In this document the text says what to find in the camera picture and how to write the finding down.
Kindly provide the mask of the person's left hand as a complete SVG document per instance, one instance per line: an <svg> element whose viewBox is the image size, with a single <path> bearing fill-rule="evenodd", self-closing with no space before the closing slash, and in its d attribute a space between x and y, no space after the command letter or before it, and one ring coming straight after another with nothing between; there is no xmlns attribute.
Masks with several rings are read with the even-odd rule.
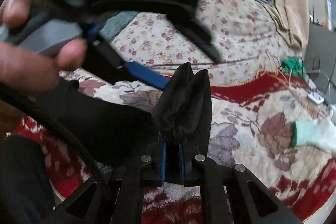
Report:
<svg viewBox="0 0 336 224"><path fill-rule="evenodd" d="M6 0L1 6L1 23L8 28L23 24L29 16L30 3L31 0ZM59 71L81 67L86 51L83 39L67 43L54 58L1 42L1 83L27 94L54 89L59 83Z"/></svg>

